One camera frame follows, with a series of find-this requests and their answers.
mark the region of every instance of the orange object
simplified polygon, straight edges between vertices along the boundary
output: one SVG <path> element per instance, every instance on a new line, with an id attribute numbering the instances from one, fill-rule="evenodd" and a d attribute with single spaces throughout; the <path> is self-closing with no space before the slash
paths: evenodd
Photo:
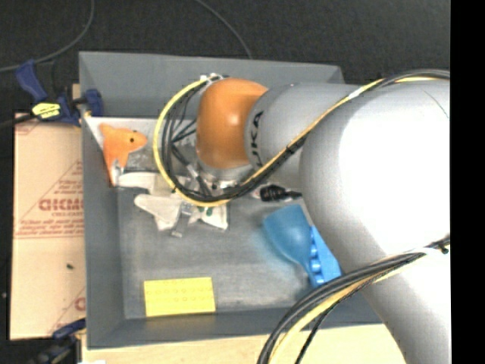
<path id="1" fill-rule="evenodd" d="M 128 162 L 128 155 L 131 152 L 141 149 L 148 141 L 143 133 L 128 128 L 113 128 L 110 125 L 101 123 L 99 129 L 103 134 L 103 156 L 111 184 L 115 185 L 113 175 L 114 166 L 117 164 L 124 168 Z"/>
<path id="2" fill-rule="evenodd" d="M 250 80 L 226 78 L 202 95 L 197 116 L 196 151 L 213 168 L 249 163 L 244 150 L 244 127 L 255 102 L 268 88 Z"/>

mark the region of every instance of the cardboard sheet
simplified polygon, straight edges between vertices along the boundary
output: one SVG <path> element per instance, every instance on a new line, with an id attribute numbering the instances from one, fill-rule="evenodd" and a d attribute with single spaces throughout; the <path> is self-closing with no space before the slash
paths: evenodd
<path id="1" fill-rule="evenodd" d="M 49 337 L 86 314 L 81 132 L 15 129 L 10 339 Z"/>

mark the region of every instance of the gray bin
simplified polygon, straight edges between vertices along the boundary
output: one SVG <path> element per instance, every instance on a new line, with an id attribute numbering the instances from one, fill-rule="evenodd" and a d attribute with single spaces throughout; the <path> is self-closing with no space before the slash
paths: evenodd
<path id="1" fill-rule="evenodd" d="M 341 83 L 338 67 L 270 61 L 80 53 L 81 92 L 96 88 L 105 116 L 157 118 L 163 104 L 201 74 L 247 78 L 273 87 Z M 311 288 L 303 269 L 279 256 L 262 230 L 283 207 L 243 197 L 230 204 L 230 229 L 205 224 L 183 238 L 158 232 L 133 204 L 142 190 L 108 184 L 102 151 L 83 123 L 88 348 L 267 334 Z M 216 313 L 145 317 L 145 280 L 210 276 Z M 380 322 L 359 295 L 331 313 L 324 327 Z"/>

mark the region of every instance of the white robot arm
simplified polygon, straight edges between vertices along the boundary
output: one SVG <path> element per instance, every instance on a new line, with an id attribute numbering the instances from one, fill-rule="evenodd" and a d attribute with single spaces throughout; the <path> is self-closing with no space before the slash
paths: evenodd
<path id="1" fill-rule="evenodd" d="M 269 174 L 301 191 L 349 273 L 449 236 L 449 113 L 449 74 L 442 71 L 362 88 L 295 83 L 266 89 L 219 79 L 205 89 L 197 120 L 196 174 L 212 187 L 191 192 L 170 177 L 169 127 L 158 167 L 200 206 L 226 203 Z M 451 362 L 450 255 L 436 253 L 363 291 L 408 364 Z"/>

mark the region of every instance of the black wire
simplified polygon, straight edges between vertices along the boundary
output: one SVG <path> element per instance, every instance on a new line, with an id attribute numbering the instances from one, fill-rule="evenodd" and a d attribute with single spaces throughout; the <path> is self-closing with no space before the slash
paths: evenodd
<path id="1" fill-rule="evenodd" d="M 4 128 L 13 127 L 16 124 L 23 123 L 24 121 L 32 120 L 36 116 L 32 114 L 18 116 L 17 118 L 11 118 L 10 120 L 6 120 L 0 123 L 0 130 Z"/>
<path id="2" fill-rule="evenodd" d="M 89 28 L 91 27 L 92 21 L 94 19 L 94 14 L 95 14 L 95 0 L 89 0 L 90 1 L 90 12 L 89 12 L 89 18 L 88 21 L 86 22 L 86 25 L 84 26 L 83 30 L 80 32 L 76 38 L 67 44 L 66 46 L 62 47 L 61 49 L 52 52 L 51 54 L 44 55 L 39 58 L 34 59 L 34 63 L 39 64 L 42 62 L 50 61 L 51 59 L 57 58 L 58 56 L 64 54 L 65 52 L 68 52 L 71 50 L 88 32 Z M 0 74 L 1 73 L 6 73 L 9 71 L 15 71 L 20 67 L 19 64 L 13 64 L 11 66 L 5 66 L 5 67 L 0 67 Z"/>
<path id="3" fill-rule="evenodd" d="M 308 348 L 310 347 L 311 342 L 313 341 L 314 337 L 317 335 L 317 331 L 320 328 L 321 324 L 324 322 L 325 318 L 327 317 L 328 312 L 323 312 L 320 317 L 318 317 L 315 325 L 310 331 L 305 343 L 303 344 L 302 349 L 300 350 L 298 357 L 295 360 L 295 364 L 301 364 L 303 357 L 305 356 Z"/>
<path id="4" fill-rule="evenodd" d="M 178 133 L 174 139 L 172 140 L 172 143 L 176 143 L 176 142 L 180 142 L 182 139 L 185 139 L 186 137 L 189 137 L 190 135 L 193 135 L 197 130 L 196 129 L 193 129 L 193 130 L 190 130 L 189 132 L 187 133 L 184 133 L 183 135 L 180 135 L 180 133 Z"/>
<path id="5" fill-rule="evenodd" d="M 214 10 L 210 5 L 207 3 L 204 3 L 202 0 L 193 0 L 194 2 L 198 3 L 201 5 L 203 8 L 205 8 L 207 11 L 209 11 L 211 14 L 213 14 L 218 20 L 220 20 L 226 28 L 233 33 L 233 35 L 237 38 L 239 44 L 244 48 L 244 51 L 246 52 L 246 55 L 248 56 L 249 59 L 252 59 L 252 53 L 249 47 L 246 45 L 246 42 L 244 39 L 239 35 L 239 33 L 234 29 L 233 26 L 229 24 L 229 22 L 222 17 L 221 14 L 219 14 L 216 10 Z"/>
<path id="6" fill-rule="evenodd" d="M 446 253 L 444 251 L 444 247 L 448 246 L 449 244 L 450 244 L 450 237 L 448 235 L 442 240 L 429 244 L 427 247 L 441 249 L 443 253 Z M 258 358 L 257 364 L 268 363 L 268 360 L 271 357 L 271 352 L 273 351 L 276 342 L 278 341 L 280 335 L 285 331 L 285 329 L 288 326 L 292 325 L 296 319 L 299 319 L 302 313 L 306 313 L 307 311 L 313 309 L 315 306 L 321 303 L 325 298 L 329 297 L 334 293 L 341 291 L 342 289 L 348 287 L 351 284 L 354 284 L 357 281 L 360 281 L 361 279 L 370 277 L 375 274 L 379 274 L 368 283 L 357 287 L 357 289 L 353 290 L 351 293 L 348 293 L 339 301 L 334 303 L 329 309 L 327 309 L 324 313 L 322 313 L 324 317 L 330 314 L 330 312 L 333 309 L 335 309 L 335 307 L 338 306 L 341 302 L 351 297 L 354 293 L 356 293 L 363 287 L 366 287 L 369 284 L 372 284 L 381 276 L 388 274 L 389 271 L 393 271 L 406 264 L 412 263 L 423 256 L 425 256 L 425 253 L 420 253 L 420 252 L 404 253 L 397 256 L 392 256 L 381 262 L 374 263 L 364 268 L 360 268 L 359 270 L 350 272 L 346 275 L 343 275 L 340 278 L 333 279 L 332 281 L 313 290 L 308 295 L 303 297 L 300 301 L 295 303 L 295 305 L 293 305 L 292 308 L 281 319 L 277 327 L 273 330 L 270 337 L 266 341 L 266 344 L 263 346 L 263 349 L 261 350 L 261 354 Z"/>

